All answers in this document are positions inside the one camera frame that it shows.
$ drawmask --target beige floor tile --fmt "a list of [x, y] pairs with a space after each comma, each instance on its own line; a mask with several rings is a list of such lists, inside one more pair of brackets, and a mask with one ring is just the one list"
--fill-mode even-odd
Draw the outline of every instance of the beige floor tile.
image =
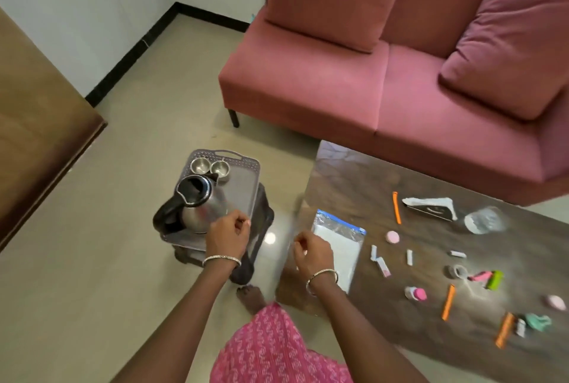
[[[193, 149], [261, 162], [275, 222], [252, 282], [274, 298], [318, 141], [243, 116], [231, 126], [217, 75], [241, 38], [179, 16], [98, 107], [108, 128], [0, 253], [0, 381], [107, 381], [181, 299], [200, 269], [174, 259], [151, 218]], [[533, 209], [563, 218], [568, 207]], [[224, 286], [188, 381], [206, 381], [250, 320], [235, 289]], [[290, 314], [309, 348], [343, 360], [327, 322]], [[433, 382], [486, 381], [409, 356]]]

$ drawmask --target stainless steel kettle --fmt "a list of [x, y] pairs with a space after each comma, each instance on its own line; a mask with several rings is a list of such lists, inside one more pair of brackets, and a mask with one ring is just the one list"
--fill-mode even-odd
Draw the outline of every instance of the stainless steel kettle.
[[164, 235], [184, 229], [207, 233], [210, 224], [228, 210], [227, 200], [216, 180], [215, 173], [182, 178], [172, 198], [154, 214], [154, 228]]

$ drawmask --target sofa seat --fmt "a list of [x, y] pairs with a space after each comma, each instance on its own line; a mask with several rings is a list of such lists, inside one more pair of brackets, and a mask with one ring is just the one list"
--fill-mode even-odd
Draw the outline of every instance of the sofa seat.
[[389, 46], [371, 54], [253, 21], [219, 76], [226, 108], [357, 149], [377, 125]]
[[389, 46], [372, 155], [501, 199], [544, 182], [535, 126], [442, 87], [444, 62]]

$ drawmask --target gray plastic tray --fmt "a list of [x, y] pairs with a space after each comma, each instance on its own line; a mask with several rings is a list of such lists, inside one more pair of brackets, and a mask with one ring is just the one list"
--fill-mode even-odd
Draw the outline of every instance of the gray plastic tray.
[[[223, 188], [229, 210], [239, 209], [252, 217], [252, 212], [259, 188], [260, 163], [254, 158], [245, 157], [227, 149], [196, 149], [188, 157], [188, 161], [180, 174], [182, 178], [192, 174], [189, 165], [194, 158], [204, 157], [210, 162], [223, 160], [231, 167], [229, 180], [218, 186]], [[205, 235], [182, 230], [169, 235], [160, 235], [163, 241], [197, 251], [205, 251]]]

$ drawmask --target green object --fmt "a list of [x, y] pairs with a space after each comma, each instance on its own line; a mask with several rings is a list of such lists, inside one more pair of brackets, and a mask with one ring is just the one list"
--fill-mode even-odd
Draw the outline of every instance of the green object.
[[526, 314], [524, 320], [530, 328], [540, 332], [543, 332], [545, 328], [551, 326], [552, 323], [548, 316], [538, 316], [535, 314]]
[[492, 272], [492, 276], [488, 280], [488, 284], [486, 284], [486, 288], [488, 290], [496, 290], [500, 283], [502, 282], [502, 278], [504, 277], [504, 273], [502, 271], [494, 271]]

